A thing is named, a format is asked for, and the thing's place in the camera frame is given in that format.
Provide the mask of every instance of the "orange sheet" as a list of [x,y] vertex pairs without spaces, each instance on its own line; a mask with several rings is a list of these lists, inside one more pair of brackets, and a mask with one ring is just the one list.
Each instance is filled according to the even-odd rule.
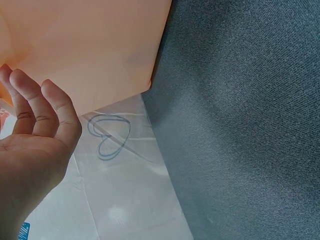
[[0,0],[0,65],[51,79],[85,114],[150,87],[170,4]]

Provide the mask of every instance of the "skin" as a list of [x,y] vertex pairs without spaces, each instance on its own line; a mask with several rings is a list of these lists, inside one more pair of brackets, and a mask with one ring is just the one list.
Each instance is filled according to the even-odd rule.
[[0,140],[0,240],[16,240],[27,216],[64,178],[82,133],[70,97],[52,81],[0,68],[17,121]]

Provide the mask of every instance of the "white plastic sheet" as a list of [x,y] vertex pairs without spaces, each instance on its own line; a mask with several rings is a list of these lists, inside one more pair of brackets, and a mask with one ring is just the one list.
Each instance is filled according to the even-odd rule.
[[80,120],[65,178],[26,220],[28,240],[192,240],[141,96]]

